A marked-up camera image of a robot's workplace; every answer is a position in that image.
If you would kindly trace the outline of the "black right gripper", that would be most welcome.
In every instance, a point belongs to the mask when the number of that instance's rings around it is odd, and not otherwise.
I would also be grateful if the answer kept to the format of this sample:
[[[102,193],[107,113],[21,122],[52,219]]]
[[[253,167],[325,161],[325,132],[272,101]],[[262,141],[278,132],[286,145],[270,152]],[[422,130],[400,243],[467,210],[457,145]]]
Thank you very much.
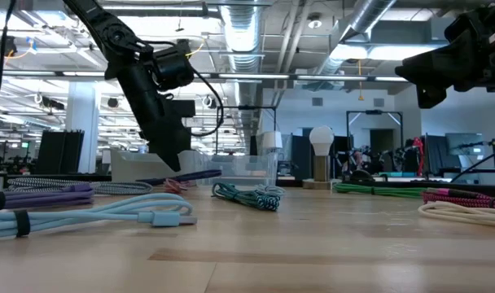
[[[495,92],[495,2],[459,15],[445,36],[451,45],[406,58],[395,68],[399,77],[417,85],[420,108],[439,103],[439,88],[433,85]]]

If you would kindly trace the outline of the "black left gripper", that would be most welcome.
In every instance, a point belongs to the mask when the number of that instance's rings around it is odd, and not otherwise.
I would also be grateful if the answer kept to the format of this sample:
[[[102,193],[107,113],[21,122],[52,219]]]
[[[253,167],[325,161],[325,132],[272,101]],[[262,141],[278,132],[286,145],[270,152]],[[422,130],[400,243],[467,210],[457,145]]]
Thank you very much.
[[[119,70],[119,84],[149,142],[149,152],[178,172],[182,169],[178,155],[191,149],[190,131],[182,120],[195,115],[195,101],[160,93],[151,68],[142,62],[126,64]]]

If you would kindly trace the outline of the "left clear plastic bin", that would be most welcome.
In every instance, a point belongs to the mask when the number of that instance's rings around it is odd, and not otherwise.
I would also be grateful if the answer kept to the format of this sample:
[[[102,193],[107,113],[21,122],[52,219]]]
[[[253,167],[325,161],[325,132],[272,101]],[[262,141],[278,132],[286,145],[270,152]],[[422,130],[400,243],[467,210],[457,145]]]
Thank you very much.
[[[142,179],[166,178],[204,170],[202,155],[197,151],[178,154],[180,171],[173,171],[158,155],[111,150],[112,180],[125,182]]]

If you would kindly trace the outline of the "clear plastic bin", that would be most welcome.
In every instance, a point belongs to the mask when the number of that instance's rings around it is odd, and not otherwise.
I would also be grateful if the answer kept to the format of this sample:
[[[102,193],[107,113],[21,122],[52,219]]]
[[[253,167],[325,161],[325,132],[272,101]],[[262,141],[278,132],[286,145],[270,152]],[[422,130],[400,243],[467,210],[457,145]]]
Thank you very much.
[[[111,150],[112,180],[125,182],[142,179],[166,178],[204,170],[202,155],[197,151],[178,154],[180,171],[173,171],[158,155]]]
[[[221,175],[197,181],[199,186],[216,182],[234,186],[274,186],[277,179],[276,155],[206,155],[199,166],[202,171],[220,170]]]

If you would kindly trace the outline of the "red hanging object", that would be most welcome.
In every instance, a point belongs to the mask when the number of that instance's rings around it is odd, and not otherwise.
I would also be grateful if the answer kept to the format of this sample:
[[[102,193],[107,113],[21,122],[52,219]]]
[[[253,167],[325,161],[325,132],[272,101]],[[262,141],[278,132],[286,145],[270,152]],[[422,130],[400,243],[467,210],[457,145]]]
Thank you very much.
[[[418,163],[422,165],[424,162],[424,145],[420,137],[415,137],[413,140],[413,147],[418,151]]]

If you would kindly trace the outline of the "grey computer monitor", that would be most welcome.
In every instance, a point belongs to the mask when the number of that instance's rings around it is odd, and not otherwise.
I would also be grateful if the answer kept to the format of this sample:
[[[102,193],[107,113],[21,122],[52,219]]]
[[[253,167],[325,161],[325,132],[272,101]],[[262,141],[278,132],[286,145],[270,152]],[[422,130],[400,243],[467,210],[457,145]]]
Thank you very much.
[[[481,133],[447,133],[445,139],[450,155],[484,154],[484,140]]]

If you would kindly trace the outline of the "white cylinder lamp shade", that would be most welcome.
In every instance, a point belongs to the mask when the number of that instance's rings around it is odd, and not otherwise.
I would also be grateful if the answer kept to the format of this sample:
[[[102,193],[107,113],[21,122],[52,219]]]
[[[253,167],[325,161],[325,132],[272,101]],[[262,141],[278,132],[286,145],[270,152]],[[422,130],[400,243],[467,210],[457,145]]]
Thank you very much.
[[[261,155],[283,148],[282,135],[279,131],[264,132],[258,137],[257,142]]]

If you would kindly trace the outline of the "black boom stand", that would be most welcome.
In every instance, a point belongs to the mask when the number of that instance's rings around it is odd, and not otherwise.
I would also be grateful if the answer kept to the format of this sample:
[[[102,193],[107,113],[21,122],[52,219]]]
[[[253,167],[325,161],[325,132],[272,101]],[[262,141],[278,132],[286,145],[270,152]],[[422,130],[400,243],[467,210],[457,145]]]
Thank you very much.
[[[458,146],[458,149],[460,151],[464,151],[465,149],[471,149],[474,147],[479,147],[479,146],[488,146],[492,149],[492,154],[484,157],[483,159],[477,161],[476,163],[473,163],[470,167],[465,168],[459,173],[459,176],[465,175],[468,173],[495,173],[495,139],[492,139],[490,141],[484,141],[484,142],[471,142],[471,143],[465,143],[461,144]],[[493,167],[492,168],[481,168],[480,165],[483,163],[486,163],[487,161],[492,160],[493,161]]]

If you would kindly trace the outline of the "black partition panels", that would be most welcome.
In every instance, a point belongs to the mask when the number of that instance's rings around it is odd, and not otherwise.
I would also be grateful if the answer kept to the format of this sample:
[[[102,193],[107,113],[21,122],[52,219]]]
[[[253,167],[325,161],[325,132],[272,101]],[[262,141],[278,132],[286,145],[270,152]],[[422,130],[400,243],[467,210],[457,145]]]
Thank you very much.
[[[39,146],[36,174],[71,174],[78,171],[85,132],[44,131]]]

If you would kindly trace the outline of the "white bulb on wooden stand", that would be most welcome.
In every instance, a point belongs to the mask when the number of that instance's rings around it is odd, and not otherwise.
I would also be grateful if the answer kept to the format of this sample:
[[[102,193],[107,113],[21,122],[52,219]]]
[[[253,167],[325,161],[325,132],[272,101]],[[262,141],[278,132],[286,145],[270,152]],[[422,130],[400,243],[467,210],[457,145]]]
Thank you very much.
[[[315,127],[309,133],[309,141],[313,147],[313,177],[303,181],[304,189],[331,189],[331,146],[334,140],[332,128],[326,125]]]

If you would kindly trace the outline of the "black frame stand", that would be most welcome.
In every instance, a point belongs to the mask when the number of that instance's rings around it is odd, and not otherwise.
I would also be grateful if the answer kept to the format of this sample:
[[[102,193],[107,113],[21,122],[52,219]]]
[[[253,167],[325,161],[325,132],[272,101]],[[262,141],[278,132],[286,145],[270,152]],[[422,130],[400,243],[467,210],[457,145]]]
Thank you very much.
[[[368,116],[381,116],[388,115],[393,121],[396,122],[397,125],[400,126],[400,148],[403,148],[404,143],[404,119],[403,112],[389,112],[382,110],[365,110],[365,111],[346,111],[345,119],[346,119],[346,138],[347,138],[347,150],[345,154],[348,158],[348,165],[351,164],[352,156],[354,153],[353,150],[353,136],[350,132],[350,125],[361,115],[365,114]]]
[[[238,111],[257,111],[257,110],[271,110],[273,112],[273,126],[274,131],[277,130],[277,108],[275,106],[253,106],[253,105],[239,105],[239,106],[218,106],[216,112],[217,129],[215,131],[215,150],[214,154],[218,155],[218,130],[223,125],[224,122],[224,110],[225,109],[235,109]]]

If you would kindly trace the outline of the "black rounded mount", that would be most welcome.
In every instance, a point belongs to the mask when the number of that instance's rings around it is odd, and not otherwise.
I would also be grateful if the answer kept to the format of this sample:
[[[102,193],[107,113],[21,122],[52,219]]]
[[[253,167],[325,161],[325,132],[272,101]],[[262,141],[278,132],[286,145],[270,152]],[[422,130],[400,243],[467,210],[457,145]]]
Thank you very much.
[[[374,181],[374,178],[366,170],[357,169],[351,173],[349,180],[350,181]]]

